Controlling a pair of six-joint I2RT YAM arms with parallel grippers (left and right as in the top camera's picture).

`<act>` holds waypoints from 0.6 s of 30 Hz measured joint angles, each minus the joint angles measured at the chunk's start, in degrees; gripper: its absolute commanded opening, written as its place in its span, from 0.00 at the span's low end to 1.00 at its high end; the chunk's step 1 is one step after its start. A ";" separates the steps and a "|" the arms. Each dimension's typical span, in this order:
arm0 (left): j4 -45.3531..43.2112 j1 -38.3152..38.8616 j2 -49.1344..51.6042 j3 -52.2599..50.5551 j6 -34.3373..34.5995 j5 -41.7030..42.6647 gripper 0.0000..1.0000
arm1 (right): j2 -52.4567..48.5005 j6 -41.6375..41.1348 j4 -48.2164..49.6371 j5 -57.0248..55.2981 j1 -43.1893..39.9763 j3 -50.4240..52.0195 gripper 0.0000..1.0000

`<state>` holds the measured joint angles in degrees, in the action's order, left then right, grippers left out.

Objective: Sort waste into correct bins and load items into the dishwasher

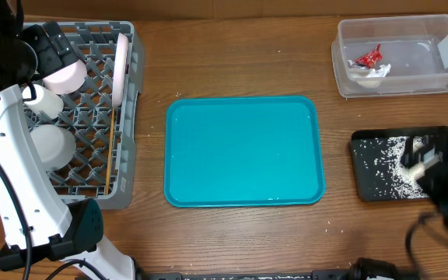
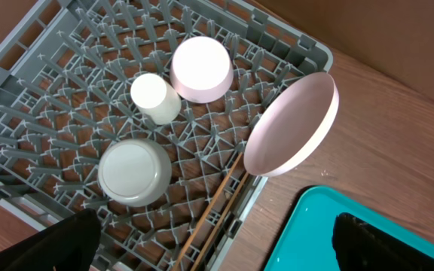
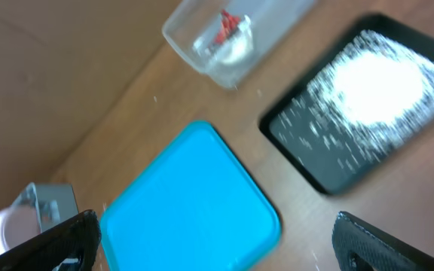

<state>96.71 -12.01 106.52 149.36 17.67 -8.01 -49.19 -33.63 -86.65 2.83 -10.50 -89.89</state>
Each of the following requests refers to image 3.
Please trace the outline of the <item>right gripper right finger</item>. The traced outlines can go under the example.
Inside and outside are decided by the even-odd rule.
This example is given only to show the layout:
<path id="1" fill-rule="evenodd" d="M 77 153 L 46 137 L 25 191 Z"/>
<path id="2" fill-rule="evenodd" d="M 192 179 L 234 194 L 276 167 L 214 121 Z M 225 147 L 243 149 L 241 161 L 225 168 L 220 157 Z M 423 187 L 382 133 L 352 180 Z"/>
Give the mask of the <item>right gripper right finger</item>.
<path id="1" fill-rule="evenodd" d="M 434 270 L 434 257 L 349 212 L 338 213 L 332 246 L 339 268 L 345 271 Z"/>

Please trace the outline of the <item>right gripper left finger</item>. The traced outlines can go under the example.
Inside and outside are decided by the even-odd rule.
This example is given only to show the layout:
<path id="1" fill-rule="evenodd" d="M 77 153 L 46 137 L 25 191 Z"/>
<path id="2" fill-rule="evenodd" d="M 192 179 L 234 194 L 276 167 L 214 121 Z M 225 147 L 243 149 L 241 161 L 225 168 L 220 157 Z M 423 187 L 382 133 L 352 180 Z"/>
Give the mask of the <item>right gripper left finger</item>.
<path id="1" fill-rule="evenodd" d="M 102 234 L 88 209 L 0 255 L 0 271 L 91 271 Z"/>

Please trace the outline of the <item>red foil snack wrapper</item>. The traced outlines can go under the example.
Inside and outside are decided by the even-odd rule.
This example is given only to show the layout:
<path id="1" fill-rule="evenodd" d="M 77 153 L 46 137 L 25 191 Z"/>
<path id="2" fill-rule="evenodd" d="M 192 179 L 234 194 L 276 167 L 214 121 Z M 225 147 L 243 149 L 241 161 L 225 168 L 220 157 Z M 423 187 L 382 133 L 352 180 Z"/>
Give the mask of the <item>red foil snack wrapper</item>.
<path id="1" fill-rule="evenodd" d="M 237 29 L 241 19 L 238 16 L 229 14 L 226 10 L 221 12 L 221 28 L 214 37 L 215 44 L 223 44 L 229 36 Z"/>

